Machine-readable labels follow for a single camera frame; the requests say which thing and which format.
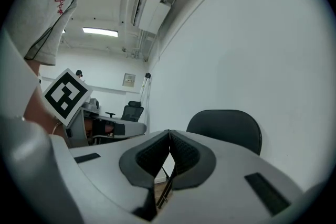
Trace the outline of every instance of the wall sign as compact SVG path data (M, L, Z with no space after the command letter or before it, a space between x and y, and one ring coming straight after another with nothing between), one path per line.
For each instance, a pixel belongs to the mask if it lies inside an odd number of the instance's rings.
M135 83L135 75L125 74L124 82L122 85L127 87L134 87L134 83Z

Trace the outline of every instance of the black headrest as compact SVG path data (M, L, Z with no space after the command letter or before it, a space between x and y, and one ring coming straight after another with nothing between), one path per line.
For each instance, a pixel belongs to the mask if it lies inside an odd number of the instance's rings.
M83 77L83 73L82 73L82 70L77 70L76 71L76 76L80 75L81 77Z
M139 107L141 107L141 102L129 101L128 105L133 106L135 108L139 108Z

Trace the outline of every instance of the black chair backrest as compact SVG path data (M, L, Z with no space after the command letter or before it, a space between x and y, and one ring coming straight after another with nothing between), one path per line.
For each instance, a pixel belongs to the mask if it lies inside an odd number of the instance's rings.
M122 113L121 119L124 121L138 122L142 112L143 112L143 107L134 107L134 106L126 105L124 107L124 112Z
M190 120L187 132L240 145L260 155L262 137L259 125L243 111L201 111Z

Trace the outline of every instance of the white t-shirt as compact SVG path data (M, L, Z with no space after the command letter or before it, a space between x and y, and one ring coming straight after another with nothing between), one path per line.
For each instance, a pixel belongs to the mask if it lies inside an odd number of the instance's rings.
M74 12L77 0L65 12L72 0L15 0L3 28L8 32L19 53L31 59L41 47L46 37L34 48L31 46L50 28L61 16L54 26L41 50L34 60L43 65L55 65L58 45L62 31Z

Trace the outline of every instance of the bracelet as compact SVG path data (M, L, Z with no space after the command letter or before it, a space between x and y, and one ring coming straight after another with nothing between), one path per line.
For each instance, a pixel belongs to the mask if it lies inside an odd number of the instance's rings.
M55 125L55 127L54 127L54 129L53 129L53 131L52 131L52 133L51 134L54 134L54 132L55 132L55 130L56 130L56 128L58 127L58 126L60 126L62 124L62 122L60 121L60 122L58 122L56 125Z

